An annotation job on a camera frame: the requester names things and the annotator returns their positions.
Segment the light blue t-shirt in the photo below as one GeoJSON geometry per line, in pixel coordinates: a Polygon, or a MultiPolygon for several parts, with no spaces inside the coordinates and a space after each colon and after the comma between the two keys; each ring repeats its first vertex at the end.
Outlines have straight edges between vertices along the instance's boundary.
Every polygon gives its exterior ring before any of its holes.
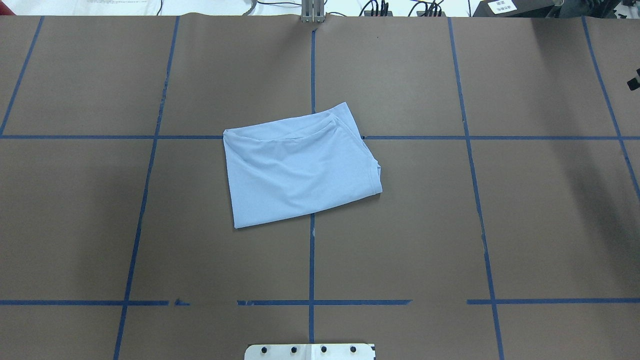
{"type": "Polygon", "coordinates": [[[222,133],[233,226],[274,223],[381,194],[382,167],[346,102],[222,133]]]}

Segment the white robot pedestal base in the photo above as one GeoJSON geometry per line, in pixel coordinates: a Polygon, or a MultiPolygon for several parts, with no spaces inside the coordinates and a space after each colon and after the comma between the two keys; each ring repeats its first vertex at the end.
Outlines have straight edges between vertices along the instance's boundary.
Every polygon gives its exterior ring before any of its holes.
{"type": "Polygon", "coordinates": [[[300,344],[252,344],[245,360],[375,360],[374,344],[329,342],[300,344]]]}

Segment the black power adapter box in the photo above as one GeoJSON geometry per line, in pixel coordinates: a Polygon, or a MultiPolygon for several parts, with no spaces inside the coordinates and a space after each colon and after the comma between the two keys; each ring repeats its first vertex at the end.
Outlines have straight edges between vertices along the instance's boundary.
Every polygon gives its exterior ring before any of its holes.
{"type": "Polygon", "coordinates": [[[546,18],[562,0],[483,0],[473,18],[546,18]]]}

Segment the aluminium frame post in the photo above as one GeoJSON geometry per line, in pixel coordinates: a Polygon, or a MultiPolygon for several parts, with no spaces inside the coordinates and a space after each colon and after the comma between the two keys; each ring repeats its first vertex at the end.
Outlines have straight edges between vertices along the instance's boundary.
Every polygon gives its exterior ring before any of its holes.
{"type": "Polygon", "coordinates": [[[302,23],[324,23],[326,20],[324,0],[300,0],[302,23]]]}

